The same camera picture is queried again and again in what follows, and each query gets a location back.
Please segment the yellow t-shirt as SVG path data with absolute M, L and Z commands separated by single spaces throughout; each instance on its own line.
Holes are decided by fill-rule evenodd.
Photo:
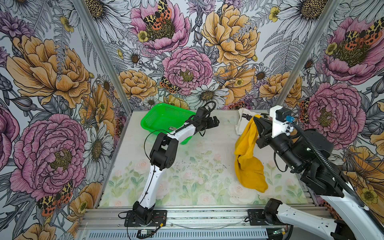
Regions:
M 235 173 L 240 184 L 248 189 L 264 193 L 268 184 L 264 175 L 262 162 L 254 156 L 259 131 L 254 118 L 247 123 L 242 135 L 235 143 Z

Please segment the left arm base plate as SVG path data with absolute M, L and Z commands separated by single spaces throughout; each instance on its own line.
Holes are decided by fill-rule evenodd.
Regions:
M 139 214 L 136 211 L 128 211 L 123 218 L 125 220 L 124 227 L 159 227 L 161 224 L 166 225 L 168 211 L 153 210 L 146 214 Z

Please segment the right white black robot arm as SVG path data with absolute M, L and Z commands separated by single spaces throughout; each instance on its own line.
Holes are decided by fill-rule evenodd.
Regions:
M 254 116 L 251 123 L 259 132 L 259 148 L 269 146 L 286 168 L 299 174 L 314 194 L 324 199 L 340 216 L 325 219 L 270 199 L 251 220 L 269 225 L 298 227 L 325 240 L 381 240 L 384 227 L 360 199 L 341 170 L 329 161 L 333 144 L 314 129 L 303 130 L 291 110 L 275 106 L 268 118 Z

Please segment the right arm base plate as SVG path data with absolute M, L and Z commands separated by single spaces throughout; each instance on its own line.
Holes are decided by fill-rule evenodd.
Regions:
M 251 226 L 277 226 L 282 223 L 278 220 L 268 220 L 263 214 L 262 209 L 248 209 L 248 216 L 245 222 L 249 223 Z

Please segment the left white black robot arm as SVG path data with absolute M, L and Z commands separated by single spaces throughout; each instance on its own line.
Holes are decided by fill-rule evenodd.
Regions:
M 183 125 L 176 130 L 157 130 L 159 134 L 150 154 L 147 155 L 152 168 L 143 193 L 133 204 L 130 219 L 135 219 L 137 223 L 144 226 L 149 225 L 154 220 L 156 195 L 163 173 L 175 162 L 180 143 L 197 133 L 203 136 L 207 129 L 215 128 L 219 125 L 220 121 L 218 118 L 211 116 L 211 112 L 215 108 L 216 103 L 209 101 L 198 108 L 197 112 L 185 120 Z

